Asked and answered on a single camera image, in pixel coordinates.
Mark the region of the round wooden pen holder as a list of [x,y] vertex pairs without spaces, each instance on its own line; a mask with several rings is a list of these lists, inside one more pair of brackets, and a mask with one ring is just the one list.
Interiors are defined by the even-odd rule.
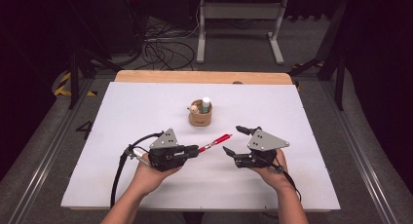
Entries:
[[201,99],[194,100],[188,107],[189,123],[194,127],[207,127],[211,123],[212,119],[212,104],[206,109],[206,113],[203,112],[203,101]]

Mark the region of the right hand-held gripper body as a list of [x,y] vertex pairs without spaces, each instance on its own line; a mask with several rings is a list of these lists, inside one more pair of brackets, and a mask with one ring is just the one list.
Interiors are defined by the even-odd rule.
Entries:
[[238,168],[283,169],[283,166],[276,165],[274,160],[277,157],[277,150],[288,146],[288,141],[257,129],[247,144],[250,152],[236,154],[233,159]]

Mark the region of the black metal stand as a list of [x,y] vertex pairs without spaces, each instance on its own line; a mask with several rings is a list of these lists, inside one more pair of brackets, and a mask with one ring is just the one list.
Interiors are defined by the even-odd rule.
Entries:
[[340,31],[341,21],[345,14],[347,7],[347,1],[341,0],[331,22],[325,32],[325,35],[321,41],[316,56],[305,62],[302,65],[298,65],[288,72],[290,77],[296,76],[311,67],[316,66],[320,62],[323,62],[319,73],[318,79],[320,81],[328,81],[333,74],[336,74],[335,89],[334,89],[334,102],[340,111],[343,111],[343,89],[344,89],[344,77],[345,77],[345,65],[343,52],[340,49],[339,40],[337,34]]
[[104,50],[100,39],[96,37],[96,33],[91,28],[92,20],[84,17],[84,12],[87,11],[84,7],[89,7],[86,0],[62,1],[61,9],[65,13],[62,30],[70,51],[71,100],[69,108],[73,109],[81,95],[79,73],[82,73],[86,79],[93,79],[96,74],[93,60],[115,72],[121,71],[122,68],[109,60],[109,53]]

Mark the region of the person's left hand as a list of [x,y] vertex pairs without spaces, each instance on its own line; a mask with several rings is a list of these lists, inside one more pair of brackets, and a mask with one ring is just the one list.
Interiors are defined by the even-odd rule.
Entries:
[[131,193],[136,197],[145,197],[155,191],[168,176],[180,170],[181,167],[158,171],[143,162],[139,162],[129,190],[131,190]]

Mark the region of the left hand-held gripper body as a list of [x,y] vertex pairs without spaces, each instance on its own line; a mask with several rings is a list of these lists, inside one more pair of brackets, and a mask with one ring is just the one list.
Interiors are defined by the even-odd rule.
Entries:
[[188,160],[188,155],[185,147],[178,144],[173,129],[168,129],[149,146],[148,158],[151,168],[166,171],[182,167]]

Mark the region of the yellow black hazard tape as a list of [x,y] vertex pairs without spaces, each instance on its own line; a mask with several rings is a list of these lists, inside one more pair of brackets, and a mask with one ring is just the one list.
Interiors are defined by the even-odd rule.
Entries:
[[71,96],[71,91],[67,91],[65,89],[65,86],[68,84],[70,76],[71,76],[71,73],[69,71],[66,71],[64,73],[59,84],[56,87],[56,90],[54,91],[55,96],[58,96],[58,95]]

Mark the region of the red pen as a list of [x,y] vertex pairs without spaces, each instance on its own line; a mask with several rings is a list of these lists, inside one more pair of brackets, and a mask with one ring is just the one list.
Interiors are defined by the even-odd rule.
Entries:
[[223,134],[222,136],[220,136],[220,137],[216,138],[215,140],[213,140],[211,143],[209,143],[209,144],[201,147],[201,148],[199,149],[199,153],[203,153],[203,152],[205,152],[207,149],[211,148],[212,146],[217,145],[217,144],[220,144],[220,143],[224,142],[225,140],[228,140],[228,139],[231,138],[231,137],[232,137],[232,134],[228,134],[228,133]]

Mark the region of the grey metal desk frame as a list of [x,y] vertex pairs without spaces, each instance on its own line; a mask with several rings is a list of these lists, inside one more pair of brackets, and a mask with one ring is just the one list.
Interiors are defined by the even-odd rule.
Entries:
[[205,60],[207,19],[273,19],[275,21],[275,27],[273,31],[267,33],[267,37],[276,63],[284,64],[278,43],[278,35],[287,2],[288,0],[281,0],[277,3],[216,3],[200,0],[197,15],[199,28],[197,63],[203,63]]

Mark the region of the aluminium floor rail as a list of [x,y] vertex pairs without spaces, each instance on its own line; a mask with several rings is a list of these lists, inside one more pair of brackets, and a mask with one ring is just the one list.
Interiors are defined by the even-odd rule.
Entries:
[[68,129],[77,114],[79,106],[83,102],[87,95],[88,90],[93,84],[92,79],[86,79],[80,86],[78,99],[71,104],[71,108],[67,109],[60,123],[56,135],[54,136],[51,144],[48,146],[47,151],[42,158],[39,166],[34,170],[34,174],[30,178],[30,182],[27,185],[22,197],[19,199],[19,203],[8,221],[8,224],[22,224],[25,220],[27,213],[31,209],[37,195],[39,194],[48,174],[53,166],[56,156],[67,136]]
[[381,183],[374,171],[372,165],[368,161],[365,153],[359,147],[353,129],[344,111],[340,110],[335,102],[334,91],[327,82],[320,82],[329,103],[334,110],[335,116],[340,122],[340,128],[344,132],[347,145],[353,156],[357,169],[360,172],[365,187],[376,206],[376,209],[381,217],[383,224],[400,224],[394,215],[393,210],[385,196],[385,192]]

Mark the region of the person's right hand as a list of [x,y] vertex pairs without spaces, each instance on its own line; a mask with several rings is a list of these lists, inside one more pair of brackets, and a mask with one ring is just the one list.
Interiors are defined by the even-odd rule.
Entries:
[[[283,166],[284,170],[287,170],[286,160],[281,149],[277,150],[277,157],[275,158],[274,163]],[[293,191],[293,186],[284,175],[271,172],[267,168],[252,168],[252,170],[257,172],[262,179],[278,193],[287,190]]]

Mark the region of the white table mat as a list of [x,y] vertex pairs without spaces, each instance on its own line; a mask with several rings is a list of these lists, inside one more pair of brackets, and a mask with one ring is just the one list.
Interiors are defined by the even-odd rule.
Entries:
[[[207,127],[189,123],[189,105],[210,98]],[[339,208],[339,202],[299,93],[292,85],[160,84],[112,82],[92,132],[71,175],[61,204],[73,209],[107,208],[113,188],[123,192],[137,161],[119,168],[123,151],[137,143],[148,147],[152,133],[173,129],[183,145],[213,146],[168,177],[141,206],[167,210],[274,210],[276,193],[254,171],[237,168],[222,146],[247,152],[249,138],[236,126],[261,128],[289,142],[287,168],[308,211]]]

